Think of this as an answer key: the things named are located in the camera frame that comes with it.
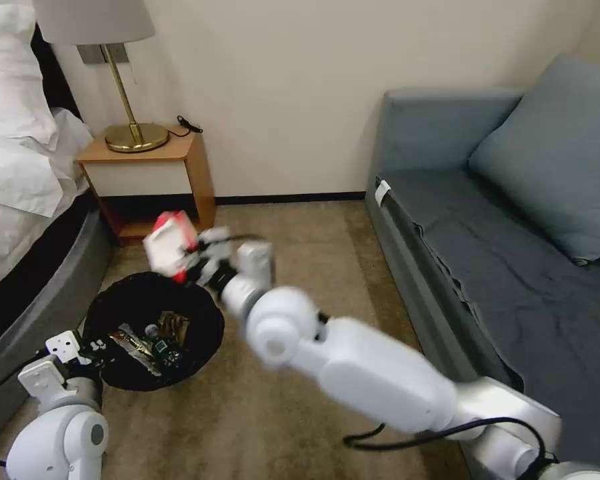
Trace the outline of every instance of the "tag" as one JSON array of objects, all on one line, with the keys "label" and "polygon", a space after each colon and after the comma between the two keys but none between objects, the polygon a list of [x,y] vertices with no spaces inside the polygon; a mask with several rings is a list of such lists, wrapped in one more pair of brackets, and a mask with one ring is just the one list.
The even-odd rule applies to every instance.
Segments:
[{"label": "tag", "polygon": [[378,188],[376,188],[375,190],[375,202],[378,204],[378,207],[382,205],[382,199],[385,197],[387,192],[389,192],[389,190],[391,190],[391,187],[389,186],[387,181],[382,180],[382,182],[380,182],[380,185],[378,185]]}]

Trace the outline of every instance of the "table lamp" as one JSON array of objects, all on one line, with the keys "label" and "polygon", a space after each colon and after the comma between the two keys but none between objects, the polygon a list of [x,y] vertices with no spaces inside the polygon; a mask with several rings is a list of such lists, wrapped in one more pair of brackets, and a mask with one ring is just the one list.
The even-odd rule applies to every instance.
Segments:
[{"label": "table lamp", "polygon": [[118,152],[141,152],[159,147],[169,132],[153,123],[135,121],[118,68],[107,46],[152,37],[153,23],[143,0],[33,0],[36,18],[48,43],[100,44],[122,97],[128,125],[111,127],[107,146]]}]

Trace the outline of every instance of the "brass lamp base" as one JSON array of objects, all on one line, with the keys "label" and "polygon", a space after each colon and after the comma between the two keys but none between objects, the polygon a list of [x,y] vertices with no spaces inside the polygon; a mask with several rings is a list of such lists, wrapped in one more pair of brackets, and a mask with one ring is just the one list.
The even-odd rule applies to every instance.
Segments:
[{"label": "brass lamp base", "polygon": [[153,123],[132,123],[111,127],[105,136],[110,150],[137,153],[152,150],[169,140],[166,128]]}]

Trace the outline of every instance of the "sofa cushion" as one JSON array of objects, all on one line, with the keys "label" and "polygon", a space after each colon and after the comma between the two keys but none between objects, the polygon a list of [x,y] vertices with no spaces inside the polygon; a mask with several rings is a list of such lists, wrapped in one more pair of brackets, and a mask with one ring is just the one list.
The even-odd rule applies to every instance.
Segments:
[{"label": "sofa cushion", "polygon": [[558,56],[469,167],[572,259],[600,257],[600,66]]}]

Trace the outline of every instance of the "bed frame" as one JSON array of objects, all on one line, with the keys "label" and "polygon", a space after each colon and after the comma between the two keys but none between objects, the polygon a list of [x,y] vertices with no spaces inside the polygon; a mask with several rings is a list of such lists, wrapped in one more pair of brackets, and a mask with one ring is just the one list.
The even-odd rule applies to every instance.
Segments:
[{"label": "bed frame", "polygon": [[[65,108],[80,117],[53,50],[37,27],[31,47],[40,64],[49,106]],[[98,210],[90,210],[51,280],[0,337],[0,379],[44,346],[47,338],[78,327],[100,288],[111,250],[112,240]],[[16,378],[0,389],[0,432],[26,398]]]}]

